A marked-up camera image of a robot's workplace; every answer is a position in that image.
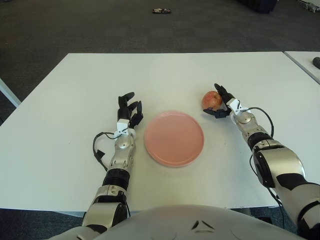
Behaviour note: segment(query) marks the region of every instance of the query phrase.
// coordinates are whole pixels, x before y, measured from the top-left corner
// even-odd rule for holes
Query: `red apple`
[[[202,99],[202,108],[212,108],[217,111],[222,104],[222,98],[216,91],[208,91]]]

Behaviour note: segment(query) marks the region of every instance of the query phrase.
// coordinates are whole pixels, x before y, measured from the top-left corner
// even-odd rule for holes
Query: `black cable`
[[[252,159],[252,154],[251,154],[251,157],[250,157],[250,159],[249,159],[249,164],[250,164],[250,167],[251,167],[253,173],[258,177],[258,174],[256,173],[256,171],[254,170],[254,167],[253,167],[252,164],[251,164],[251,159]]]
[[[128,214],[129,214],[129,217],[131,217],[131,213],[130,213],[130,210],[129,210],[129,206],[128,206],[128,203],[125,202],[125,205],[126,205],[126,209],[128,209]]]
[[[266,111],[264,111],[262,108],[260,107],[249,107],[247,110],[240,110],[242,112],[245,112],[245,111],[248,111],[248,110],[251,110],[251,109],[258,109],[260,110],[261,112],[263,112],[266,117],[268,118],[269,122],[270,122],[270,125],[271,125],[271,134],[270,136],[273,138],[274,137],[274,133],[275,133],[275,127],[274,127],[274,123],[272,122],[270,116],[268,115],[268,113],[266,113]],[[253,155],[250,156],[250,159],[249,159],[249,164],[250,164],[250,167],[253,171],[253,173],[258,177],[258,174],[256,173],[256,171],[254,170],[252,164],[251,164],[251,159],[252,159]],[[284,216],[284,212],[282,211],[282,208],[281,206],[283,205],[281,201],[279,201],[279,199],[277,198],[277,196],[274,195],[274,193],[270,190],[270,188],[266,187],[271,195],[271,197],[276,201],[276,203],[279,205],[279,209],[280,209],[280,212],[281,212],[281,216],[282,216],[282,228],[285,229],[285,216]]]
[[[97,134],[94,139],[93,139],[93,143],[92,143],[92,150],[93,150],[93,155],[95,157],[95,159],[98,161],[98,163],[100,163],[102,165],[102,167],[104,168],[105,171],[108,171],[108,168],[103,164],[101,157],[99,156],[98,152],[95,150],[95,145],[96,145],[96,141],[99,137],[101,137],[102,135],[106,135],[108,137],[108,139],[117,139],[122,135],[122,132],[124,132],[125,130],[127,130],[128,127],[126,129],[123,129],[121,131],[121,134],[116,136],[116,137],[109,137],[108,135],[114,135],[114,133],[112,132],[100,132],[99,134]]]
[[[240,110],[241,112],[245,112],[245,111],[248,111],[248,110],[251,110],[251,109],[258,109],[260,110],[261,112],[263,112],[266,117],[269,119],[269,122],[271,124],[271,134],[270,136],[273,138],[274,137],[274,132],[275,132],[275,127],[274,127],[274,123],[272,122],[271,118],[269,117],[268,113],[265,112],[265,110],[263,110],[262,108],[260,107],[249,107],[247,110]]]
[[[282,208],[281,206],[283,206],[282,202],[279,201],[277,199],[277,196],[274,195],[274,193],[270,190],[269,187],[267,187],[266,189],[268,189],[271,197],[276,201],[276,203],[279,205],[279,209],[280,209],[280,212],[281,212],[281,216],[282,216],[282,228],[285,229],[285,215],[284,215],[284,212],[282,211]]]
[[[98,155],[98,152],[96,152],[95,150],[95,145],[96,145],[96,140],[102,136],[103,134],[105,134],[104,132],[100,132],[99,134],[97,134],[94,139],[93,139],[93,144],[92,144],[92,150],[93,150],[93,155],[95,157],[95,159],[98,161],[99,164],[101,164],[101,166],[104,168],[105,171],[108,171],[108,168],[102,163],[101,158]]]

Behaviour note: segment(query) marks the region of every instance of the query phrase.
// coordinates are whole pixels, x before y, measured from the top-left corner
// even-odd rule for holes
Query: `pink plate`
[[[170,167],[190,164],[204,147],[204,133],[197,121],[179,111],[156,116],[144,133],[148,153],[158,162]]]

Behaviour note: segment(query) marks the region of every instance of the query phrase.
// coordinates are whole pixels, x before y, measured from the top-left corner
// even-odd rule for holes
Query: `white table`
[[[10,90],[10,88],[5,84],[4,81],[0,78],[0,91],[7,99],[17,108],[21,101],[16,97],[16,95]]]
[[[131,91],[144,114],[128,188],[132,211],[274,206],[249,167],[237,127],[202,112],[213,83],[244,106],[267,111],[274,137],[301,158],[307,180],[320,182],[320,86],[282,52],[68,54],[0,127],[0,208],[86,211],[105,177],[93,138],[115,130],[117,97]],[[159,165],[144,147],[148,123],[169,110],[191,115],[204,131],[202,153],[181,168]],[[254,113],[270,130],[266,117]],[[102,138],[97,146],[110,160],[113,141]]]
[[[315,57],[320,57],[318,51],[285,51],[292,61],[294,61],[303,71],[320,84],[320,69],[313,65]]]

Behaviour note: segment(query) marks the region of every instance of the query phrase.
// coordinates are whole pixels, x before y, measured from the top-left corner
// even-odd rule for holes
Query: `dark carpet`
[[[0,78],[23,100],[67,53],[320,51],[319,22],[295,0],[280,0],[270,14],[236,0],[0,0]],[[0,93],[0,118],[14,109]],[[278,208],[251,212],[281,225]],[[2,209],[0,239],[45,239],[79,224]],[[296,231],[287,217],[285,225]]]
[[[254,217],[270,217],[274,225],[283,226],[278,207],[255,207],[250,211]],[[284,217],[285,229],[297,233],[288,216]],[[1,240],[48,239],[81,224],[82,218],[57,212],[0,209]]]

